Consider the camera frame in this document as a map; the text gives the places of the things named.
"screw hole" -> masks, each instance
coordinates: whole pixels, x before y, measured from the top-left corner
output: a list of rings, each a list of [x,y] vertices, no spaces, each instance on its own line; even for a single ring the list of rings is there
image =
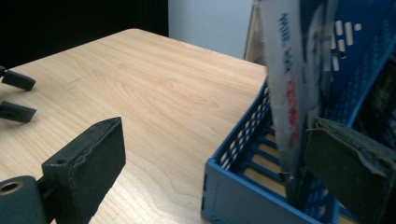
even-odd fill
[[[59,159],[59,160],[56,161],[56,164],[62,165],[62,164],[64,164],[65,162],[67,162],[67,159]]]
[[[23,182],[21,181],[16,181],[16,182],[9,182],[6,183],[4,186],[0,188],[0,195],[6,195],[12,192],[17,191],[20,189],[23,185]]]

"blue crate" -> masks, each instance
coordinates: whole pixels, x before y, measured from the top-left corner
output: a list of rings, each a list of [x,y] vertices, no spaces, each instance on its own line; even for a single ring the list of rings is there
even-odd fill
[[[396,44],[396,0],[340,1],[335,23],[329,119],[351,127]]]
[[[276,148],[267,137],[275,135],[268,94],[264,84],[253,105],[206,163],[202,216],[211,223],[336,223],[339,206],[313,176],[306,180],[309,193],[300,211],[246,175],[250,168],[281,183],[275,172],[252,159],[259,155],[279,163],[276,156],[261,149]]]
[[[336,85],[332,86],[327,118],[351,126],[395,46],[396,0],[340,1],[335,21],[343,32],[334,29],[332,72]],[[253,160],[258,155],[279,164],[277,156],[262,149],[276,148],[268,138],[275,135],[272,125],[264,83],[253,105],[205,165],[202,216],[211,223],[337,223],[340,212],[351,217],[310,174],[304,179],[299,209],[257,176],[247,175],[248,169],[254,170],[259,177],[281,185],[276,172]]]

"black background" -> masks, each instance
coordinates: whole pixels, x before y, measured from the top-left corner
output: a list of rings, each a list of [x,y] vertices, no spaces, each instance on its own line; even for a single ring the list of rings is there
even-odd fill
[[[168,36],[167,0],[0,1],[0,65],[6,68],[130,28]]]

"wooden table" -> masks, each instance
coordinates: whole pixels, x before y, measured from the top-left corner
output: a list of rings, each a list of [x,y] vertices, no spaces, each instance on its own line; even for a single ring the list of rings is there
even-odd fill
[[[95,122],[122,117],[127,163],[92,223],[202,223],[206,160],[247,111],[264,67],[127,30],[13,68],[32,91],[0,100],[37,109],[0,120],[0,180],[42,176],[41,163]]]

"white wall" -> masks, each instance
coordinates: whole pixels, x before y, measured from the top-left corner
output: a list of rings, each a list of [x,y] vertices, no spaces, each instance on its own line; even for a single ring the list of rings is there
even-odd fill
[[[244,58],[253,0],[168,0],[169,36]]]

